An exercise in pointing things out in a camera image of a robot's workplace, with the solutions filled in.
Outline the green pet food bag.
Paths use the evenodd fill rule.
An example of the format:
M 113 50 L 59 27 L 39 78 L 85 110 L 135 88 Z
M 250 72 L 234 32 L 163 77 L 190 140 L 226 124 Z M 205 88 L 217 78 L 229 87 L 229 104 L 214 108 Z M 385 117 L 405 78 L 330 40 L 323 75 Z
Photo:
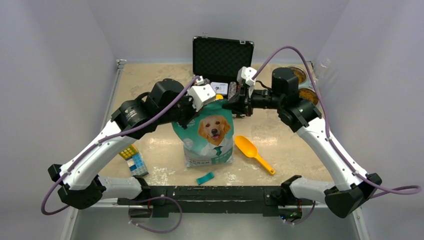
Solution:
M 206 105 L 186 128 L 172 123 L 177 137 L 183 142 L 186 167 L 231 164 L 234 162 L 234 122 L 231 110 L 224 109 L 227 99 Z

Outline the yellow plastic scoop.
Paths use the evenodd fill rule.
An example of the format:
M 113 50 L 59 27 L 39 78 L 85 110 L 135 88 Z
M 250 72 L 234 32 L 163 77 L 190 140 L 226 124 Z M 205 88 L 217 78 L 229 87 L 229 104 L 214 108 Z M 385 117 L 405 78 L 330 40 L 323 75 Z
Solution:
M 259 155 L 257 147 L 248 138 L 237 135 L 234 142 L 246 157 L 255 159 L 270 175 L 276 174 L 274 168 Z

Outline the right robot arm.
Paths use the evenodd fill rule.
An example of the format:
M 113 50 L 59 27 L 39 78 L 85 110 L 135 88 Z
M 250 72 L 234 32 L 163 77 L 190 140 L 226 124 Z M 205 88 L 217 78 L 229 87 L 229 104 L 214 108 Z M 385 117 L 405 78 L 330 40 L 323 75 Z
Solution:
M 300 97 L 299 78 L 291 68 L 274 69 L 270 89 L 255 88 L 256 73 L 245 66 L 238 71 L 240 88 L 223 108 L 245 116 L 251 116 L 254 109 L 276 110 L 279 119 L 310 146 L 332 178 L 324 182 L 294 175 L 270 197 L 284 206 L 300 199 L 320 202 L 337 217 L 346 218 L 371 198 L 382 179 L 376 173 L 367 173 L 348 154 L 341 157 L 343 147 L 334 149 L 337 139 L 326 131 L 319 109 Z

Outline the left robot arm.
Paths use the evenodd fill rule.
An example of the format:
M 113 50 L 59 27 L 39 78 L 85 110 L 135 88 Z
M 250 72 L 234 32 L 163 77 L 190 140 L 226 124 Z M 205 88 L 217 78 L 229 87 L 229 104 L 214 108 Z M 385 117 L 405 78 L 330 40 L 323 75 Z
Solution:
M 200 76 L 186 86 L 166 78 L 148 92 L 127 100 L 111 115 L 100 133 L 66 164 L 48 168 L 53 190 L 66 207 L 89 208 L 103 199 L 128 199 L 146 203 L 149 191 L 140 176 L 100 176 L 100 171 L 126 147 L 154 132 L 159 125 L 179 123 L 184 127 L 216 97 Z

